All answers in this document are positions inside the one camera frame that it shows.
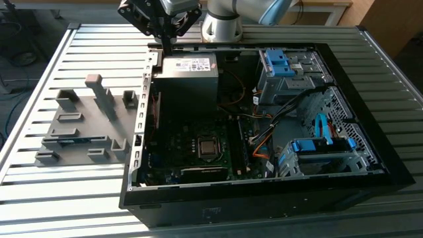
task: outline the cpu socket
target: cpu socket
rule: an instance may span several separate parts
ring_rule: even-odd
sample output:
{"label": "cpu socket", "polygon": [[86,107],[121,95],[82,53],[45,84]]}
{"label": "cpu socket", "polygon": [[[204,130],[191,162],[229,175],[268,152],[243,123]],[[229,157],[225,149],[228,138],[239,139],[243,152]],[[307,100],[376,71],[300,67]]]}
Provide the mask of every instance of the cpu socket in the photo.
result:
{"label": "cpu socket", "polygon": [[199,158],[209,163],[219,157],[219,140],[215,136],[200,136],[197,144]]}

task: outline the metal rail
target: metal rail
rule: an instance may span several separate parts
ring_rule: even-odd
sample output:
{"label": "metal rail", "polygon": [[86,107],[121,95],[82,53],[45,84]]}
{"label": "metal rail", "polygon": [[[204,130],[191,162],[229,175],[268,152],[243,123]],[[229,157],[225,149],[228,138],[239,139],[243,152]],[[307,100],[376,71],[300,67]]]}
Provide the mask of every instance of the metal rail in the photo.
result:
{"label": "metal rail", "polygon": [[[193,27],[180,42],[199,42]],[[0,153],[0,235],[32,237],[352,237],[423,232],[421,96],[365,32],[348,27],[244,26],[245,42],[327,43],[375,115],[416,184],[333,214],[239,223],[148,228],[117,207],[122,164],[37,168],[33,156],[61,88],[92,96],[84,77],[102,75],[113,94],[138,90],[147,43],[130,25],[68,30]]]}

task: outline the power supply label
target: power supply label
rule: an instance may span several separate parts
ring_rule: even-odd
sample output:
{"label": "power supply label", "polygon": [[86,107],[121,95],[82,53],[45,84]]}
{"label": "power supply label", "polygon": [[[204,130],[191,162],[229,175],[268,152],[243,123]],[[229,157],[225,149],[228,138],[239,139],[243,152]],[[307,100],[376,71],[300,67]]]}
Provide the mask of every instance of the power supply label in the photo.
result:
{"label": "power supply label", "polygon": [[175,71],[211,71],[211,60],[208,58],[176,59]]}

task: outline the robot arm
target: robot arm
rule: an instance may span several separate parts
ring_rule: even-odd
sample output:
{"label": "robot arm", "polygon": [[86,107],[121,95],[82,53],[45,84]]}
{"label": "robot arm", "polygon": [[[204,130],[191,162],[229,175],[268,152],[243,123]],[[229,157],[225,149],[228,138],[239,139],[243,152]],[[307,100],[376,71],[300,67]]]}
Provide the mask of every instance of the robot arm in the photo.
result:
{"label": "robot arm", "polygon": [[[199,0],[122,0],[118,14],[144,33],[153,35],[163,45],[163,53],[172,54],[172,44],[176,36],[183,36],[201,16]],[[172,18],[185,12],[176,22]]]}
{"label": "robot arm", "polygon": [[[208,0],[208,13],[201,27],[208,42],[237,42],[243,27],[240,16],[263,25],[275,25],[292,0]],[[118,14],[163,45],[163,53],[172,54],[176,37],[183,36],[201,16],[199,0],[122,0]],[[185,12],[176,22],[172,18]]]}

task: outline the wire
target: wire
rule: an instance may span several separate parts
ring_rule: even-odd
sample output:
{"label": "wire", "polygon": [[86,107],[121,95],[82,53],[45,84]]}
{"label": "wire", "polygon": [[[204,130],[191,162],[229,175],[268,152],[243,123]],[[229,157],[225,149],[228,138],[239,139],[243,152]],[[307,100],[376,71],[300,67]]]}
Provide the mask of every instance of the wire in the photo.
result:
{"label": "wire", "polygon": [[228,106],[228,105],[233,105],[233,104],[239,103],[240,100],[243,100],[243,98],[244,98],[244,96],[245,96],[245,86],[244,86],[244,83],[243,83],[243,81],[240,80],[240,78],[235,75],[235,73],[232,73],[232,72],[228,71],[228,70],[224,70],[223,72],[228,72],[228,73],[232,75],[232,77],[237,80],[237,82],[239,82],[239,84],[240,84],[240,86],[241,86],[241,88],[243,88],[243,94],[240,95],[240,97],[239,97],[239,99],[237,99],[236,101],[229,102],[229,103],[220,103],[220,104],[217,104],[219,106]]}
{"label": "wire", "polygon": [[299,11],[296,14],[296,20],[291,25],[295,25],[300,21],[300,19],[303,18],[303,14],[304,14],[304,3],[303,3],[303,0],[299,0]]}
{"label": "wire", "polygon": [[259,146],[257,146],[256,149],[253,150],[253,152],[252,152],[252,156],[253,156],[253,157],[261,157],[261,158],[265,158],[265,159],[269,158],[267,155],[257,154],[257,151],[259,151],[261,145],[263,145],[263,144],[265,143],[265,141],[269,139],[271,135],[272,135],[272,133],[269,133],[269,134],[265,136],[264,140],[261,141],[261,143],[259,144]]}
{"label": "wire", "polygon": [[14,111],[17,105],[22,102],[22,100],[24,100],[29,95],[30,95],[30,93],[26,93],[26,94],[17,100],[17,102],[14,103],[14,106],[12,107],[12,110],[10,110],[9,113],[8,113],[6,120],[5,120],[5,124],[4,124],[4,137],[5,137],[5,139],[8,138],[6,128],[8,128],[8,123],[9,123],[9,121],[10,121],[10,118],[12,118],[13,111]]}
{"label": "wire", "polygon": [[304,97],[307,97],[312,93],[323,92],[325,90],[327,90],[327,86],[320,86],[313,89],[307,89],[300,94],[297,94],[293,98],[291,98],[289,101],[287,101],[287,103],[281,106],[277,113],[273,115],[273,118],[271,120],[271,123],[267,129],[257,136],[251,138],[251,143],[256,142],[264,135],[269,133],[269,131],[273,130],[273,128],[276,127],[279,123],[280,118],[295,110],[297,103]]}
{"label": "wire", "polygon": [[0,149],[1,149],[4,146],[4,143],[5,143],[5,138],[4,138],[2,133],[0,133],[0,139],[1,139],[1,144],[0,144]]}
{"label": "wire", "polygon": [[21,90],[20,93],[17,93],[16,95],[13,95],[13,96],[10,96],[10,97],[8,97],[8,98],[0,98],[0,101],[6,101],[6,100],[9,100],[9,99],[13,99],[13,98],[18,97],[21,94],[24,94],[24,93],[26,92],[28,87],[29,87],[29,75],[28,75],[26,70],[25,70],[20,65],[14,64],[13,61],[8,60],[8,62],[9,62],[9,64],[10,64],[12,66],[18,67],[18,68],[21,69],[21,71],[25,73],[26,83],[25,83],[25,87],[24,87],[24,89]]}
{"label": "wire", "polygon": [[332,136],[333,136],[333,137],[339,137],[332,123],[328,123],[328,127],[329,127],[329,130],[331,130],[331,132],[332,132]]}
{"label": "wire", "polygon": [[[253,106],[252,115],[253,115],[253,116],[257,116],[257,117],[263,117],[263,114],[259,115],[259,114],[256,113],[256,111],[257,111],[257,105]],[[271,115],[271,114],[265,114],[265,117],[267,117],[267,118],[272,118],[272,115]]]}

